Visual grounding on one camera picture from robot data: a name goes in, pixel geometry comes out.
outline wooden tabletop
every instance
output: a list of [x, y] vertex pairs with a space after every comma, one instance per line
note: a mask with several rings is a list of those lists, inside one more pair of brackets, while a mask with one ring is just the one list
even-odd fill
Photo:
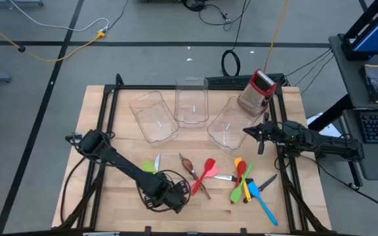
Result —
[[[85, 134], [96, 127], [103, 86], [88, 86], [85, 93], [77, 132]], [[158, 153], [161, 153], [160, 170], [171, 169], [179, 172], [185, 178], [192, 177], [181, 165], [179, 153], [191, 160], [198, 175], [203, 172], [205, 160], [214, 158], [220, 169], [220, 174], [235, 174], [234, 159], [242, 157], [247, 163], [254, 163], [249, 175], [259, 186], [273, 174], [278, 177], [261, 193], [261, 197], [275, 215], [279, 226], [274, 226], [269, 220], [257, 199], [252, 199], [248, 204], [240, 201], [238, 204], [230, 204], [230, 192], [234, 188], [234, 182], [217, 179], [205, 179], [203, 181], [212, 199], [199, 191], [191, 197], [190, 202], [179, 214], [173, 211], [155, 213], [145, 209], [142, 204], [135, 182], [116, 168], [106, 169], [105, 179], [98, 210], [96, 229], [101, 231], [144, 231], [145, 226], [151, 226], [152, 231], [198, 231], [198, 232], [221, 232], [236, 233], [245, 227], [249, 233], [288, 233], [287, 214], [285, 211], [282, 182], [279, 171], [274, 168], [276, 148], [272, 142], [265, 143], [263, 155], [257, 155], [258, 143], [250, 136], [241, 144], [240, 148], [233, 153], [226, 153], [209, 140], [207, 126], [210, 125], [220, 110], [225, 106], [229, 97], [237, 96], [240, 91], [210, 90], [209, 96], [209, 120], [203, 128], [180, 128], [178, 136], [159, 147], [153, 147], [147, 143], [132, 114], [129, 103], [150, 90], [120, 90], [117, 102], [113, 131], [116, 136], [112, 145], [128, 160], [141, 167], [144, 161], [152, 161]], [[171, 113], [174, 112], [175, 91], [160, 91]], [[287, 118], [306, 125], [303, 103], [296, 87], [284, 87], [283, 97]], [[276, 99], [276, 111], [280, 119], [278, 99]], [[256, 124], [262, 121], [259, 117]], [[71, 150], [65, 178], [82, 158], [75, 149]], [[74, 172], [67, 189], [65, 213], [67, 216], [81, 199], [83, 186], [87, 173], [88, 161], [81, 164]], [[318, 217], [321, 223], [331, 228], [327, 213], [326, 202], [320, 183], [320, 177], [316, 164], [304, 158], [297, 158], [297, 168], [303, 192], [303, 199], [311, 211]], [[298, 210], [295, 201], [297, 229], [300, 228]], [[89, 225], [92, 201], [87, 207], [86, 224]], [[54, 215], [53, 226], [60, 224], [60, 198]]]

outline red spatula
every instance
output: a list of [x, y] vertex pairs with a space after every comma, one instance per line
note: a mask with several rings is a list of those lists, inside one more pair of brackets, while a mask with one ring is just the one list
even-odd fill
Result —
[[246, 162], [245, 161], [240, 161], [237, 164], [237, 180], [236, 180], [236, 186], [238, 187], [240, 184], [240, 178], [242, 177], [242, 174], [246, 171]]
[[195, 195], [196, 191], [198, 190], [198, 188], [200, 187], [202, 183], [203, 178], [205, 177], [207, 172], [214, 167], [214, 164], [215, 164], [215, 160], [212, 158], [208, 158], [208, 160], [205, 162], [205, 170], [203, 170], [203, 174], [201, 175], [201, 178], [197, 180], [196, 185], [192, 190], [192, 196]]

